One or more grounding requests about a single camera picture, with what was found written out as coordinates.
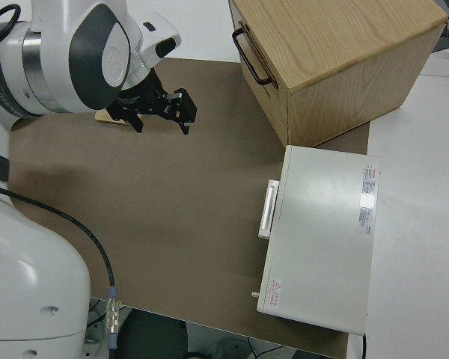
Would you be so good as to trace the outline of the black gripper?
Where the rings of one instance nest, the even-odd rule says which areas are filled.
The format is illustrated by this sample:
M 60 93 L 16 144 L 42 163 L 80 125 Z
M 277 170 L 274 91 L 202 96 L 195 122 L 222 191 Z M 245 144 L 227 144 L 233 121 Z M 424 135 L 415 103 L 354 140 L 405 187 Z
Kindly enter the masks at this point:
M 144 127 L 140 114 L 164 114 L 166 120 L 177 123 L 182 133 L 188 135 L 196 119 L 197 107 L 186 89 L 168 93 L 158 75 L 149 73 L 137 85 L 123 88 L 108 107 L 108 114 L 112 119 L 122 119 L 137 133 L 142 133 Z

